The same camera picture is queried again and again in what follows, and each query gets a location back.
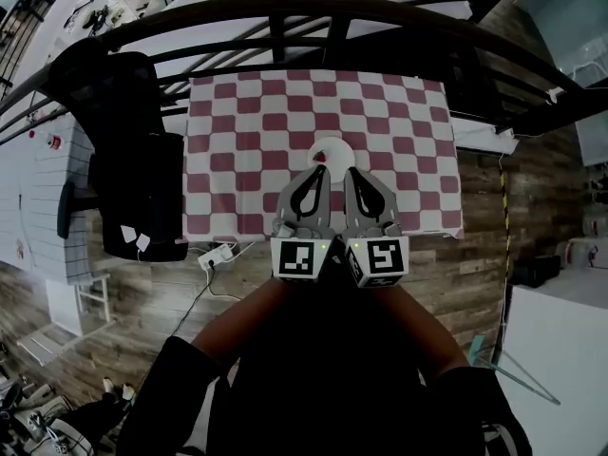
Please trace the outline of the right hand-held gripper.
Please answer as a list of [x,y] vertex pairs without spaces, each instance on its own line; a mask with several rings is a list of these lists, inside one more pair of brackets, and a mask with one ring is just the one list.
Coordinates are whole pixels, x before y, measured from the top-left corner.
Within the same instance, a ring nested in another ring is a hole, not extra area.
[[409,239],[397,222],[395,194],[376,176],[350,167],[344,176],[343,259],[358,288],[395,285],[409,272]]

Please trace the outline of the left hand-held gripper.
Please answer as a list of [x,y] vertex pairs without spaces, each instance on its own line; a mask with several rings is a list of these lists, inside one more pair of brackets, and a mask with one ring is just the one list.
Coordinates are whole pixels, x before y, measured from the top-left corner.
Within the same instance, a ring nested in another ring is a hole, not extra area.
[[274,277],[318,280],[335,239],[329,227],[331,185],[329,169],[317,165],[294,177],[279,194],[270,238]]

